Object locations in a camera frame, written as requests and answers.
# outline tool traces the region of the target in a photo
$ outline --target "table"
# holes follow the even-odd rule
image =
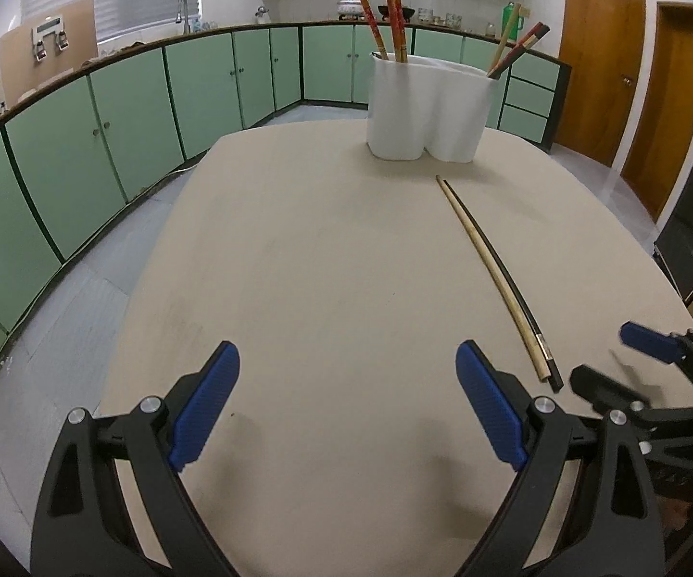
[[[434,179],[489,236],[567,379],[582,362],[693,404],[674,367],[625,349],[639,321],[693,321],[648,254],[570,173],[486,130],[475,161],[388,162],[365,122],[262,127],[222,138],[178,198],[130,300],[102,410],[128,412],[195,372],[223,340],[241,373],[182,480],[244,576],[452,576],[513,472],[455,377],[474,339],[532,395],[540,385],[498,291]],[[591,408],[566,387],[567,412]],[[551,549],[567,465],[533,558]],[[122,470],[144,549],[163,555]]]

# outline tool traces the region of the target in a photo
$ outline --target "blue object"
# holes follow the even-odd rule
[[[618,337],[627,347],[656,358],[665,364],[680,362],[684,356],[682,346],[672,336],[665,336],[632,321],[618,331]]]
[[[528,461],[522,445],[522,422],[468,343],[459,345],[455,355],[455,373],[496,457],[509,462],[519,472]]]
[[[239,351],[228,343],[173,423],[168,460],[177,472],[201,454],[238,377]]]

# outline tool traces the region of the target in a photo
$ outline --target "wooden door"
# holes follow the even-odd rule
[[[102,132],[132,200],[184,161],[161,50],[90,74]]]
[[[268,28],[234,33],[242,122],[251,127],[274,112]]]
[[[64,258],[125,205],[88,83],[82,77],[54,90],[5,126],[28,193]]]
[[[645,0],[566,0],[559,59],[571,65],[555,142],[610,167],[630,117]]]
[[[352,101],[353,28],[303,29],[303,90],[307,100]]]
[[[271,30],[274,105],[278,111],[301,99],[298,32],[296,26]]]
[[[242,129],[232,34],[182,41],[165,52],[183,148],[193,158]]]
[[[648,92],[622,177],[655,219],[693,138],[693,5],[659,3]]]

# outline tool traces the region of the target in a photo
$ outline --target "wooden stick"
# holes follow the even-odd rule
[[[515,24],[517,24],[517,18],[520,16],[520,8],[521,6],[519,4],[515,4],[515,7],[512,8],[512,14],[509,15],[509,21],[506,23],[506,27],[501,33],[501,40],[499,41],[499,46],[496,48],[495,54],[493,55],[493,62],[491,63],[491,66],[488,67],[489,70],[492,70],[496,65],[499,64],[501,55],[504,53],[504,48],[506,48],[506,42],[509,39],[509,35],[512,33],[512,29],[515,27]]]
[[[397,9],[397,25],[399,26],[399,62],[408,62],[408,42],[405,38],[405,17],[403,16],[403,0],[395,0]]]
[[[370,7],[370,2],[368,0],[359,0],[363,4],[363,12],[365,13],[365,19],[368,20],[368,26],[373,31],[373,38],[376,39],[376,46],[378,46],[378,51],[381,53],[382,59],[388,61],[390,58],[386,53],[386,48],[384,47],[384,39],[381,36],[381,31],[378,29],[378,24],[376,24],[376,18],[373,16],[373,11]]]
[[[395,61],[400,61],[400,38],[399,38],[399,22],[397,21],[397,7],[395,7],[394,0],[386,0],[386,8],[389,9],[390,13],[390,24],[391,24],[391,42],[394,43],[395,48]]]
[[[509,282],[506,280],[498,264],[495,262],[487,244],[482,239],[482,236],[477,231],[472,221],[469,220],[461,204],[459,204],[457,201],[456,197],[451,191],[450,186],[445,183],[445,181],[439,175],[436,176],[436,180],[437,184],[440,185],[442,192],[445,193],[445,197],[448,198],[451,208],[453,208],[456,216],[459,217],[461,225],[464,226],[464,229],[469,235],[469,239],[472,241],[472,244],[475,246],[477,253],[482,259],[482,262],[488,269],[496,288],[499,289],[499,293],[501,294],[502,299],[504,300],[504,303],[512,316],[512,319],[517,326],[517,330],[520,332],[522,343],[526,346],[526,350],[528,350],[528,355],[531,358],[533,368],[536,370],[536,375],[539,377],[539,381],[544,382],[549,380],[551,374],[549,372],[549,367],[547,366],[540,341],[537,336],[534,335],[530,323],[528,322],[528,318],[522,311],[522,308],[520,308],[519,301],[513,290],[510,288]]]

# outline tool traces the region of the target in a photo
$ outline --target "tiled floor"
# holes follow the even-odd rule
[[[268,125],[366,115],[348,108],[301,106]],[[649,248],[653,222],[618,175],[564,148],[555,148],[552,156]],[[176,176],[72,267],[3,362],[0,537],[24,564],[41,476],[63,419],[78,405],[97,410],[129,296],[190,175]]]

